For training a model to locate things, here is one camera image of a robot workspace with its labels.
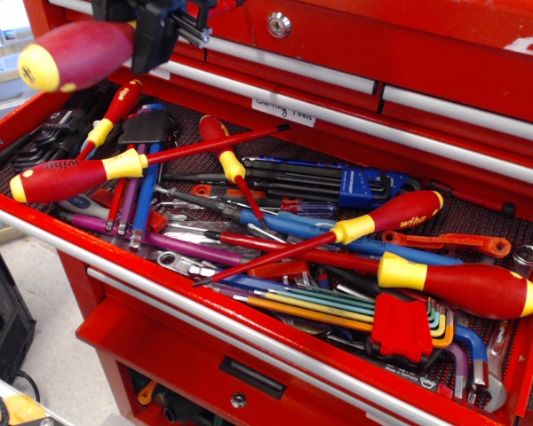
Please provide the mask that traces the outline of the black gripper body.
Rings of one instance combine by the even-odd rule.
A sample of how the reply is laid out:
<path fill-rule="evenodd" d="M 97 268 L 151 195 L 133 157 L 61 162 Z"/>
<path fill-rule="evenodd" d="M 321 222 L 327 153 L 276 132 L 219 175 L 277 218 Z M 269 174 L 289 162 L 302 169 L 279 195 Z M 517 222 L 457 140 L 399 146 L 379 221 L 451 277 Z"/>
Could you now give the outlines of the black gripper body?
<path fill-rule="evenodd" d="M 95 20 L 132 22 L 137 49 L 172 49 L 178 38 L 199 48 L 208 43 L 207 25 L 217 1 L 92 1 Z"/>

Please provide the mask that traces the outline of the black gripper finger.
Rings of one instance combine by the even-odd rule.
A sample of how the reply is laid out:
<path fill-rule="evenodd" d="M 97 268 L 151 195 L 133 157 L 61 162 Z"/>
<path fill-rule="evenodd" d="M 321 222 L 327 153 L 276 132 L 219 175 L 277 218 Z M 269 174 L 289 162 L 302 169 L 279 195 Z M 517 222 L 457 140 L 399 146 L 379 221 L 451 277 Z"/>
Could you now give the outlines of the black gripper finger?
<path fill-rule="evenodd" d="M 136 23 L 131 71 L 144 75 L 167 62 L 177 41 L 175 30 L 168 11 L 142 11 Z"/>

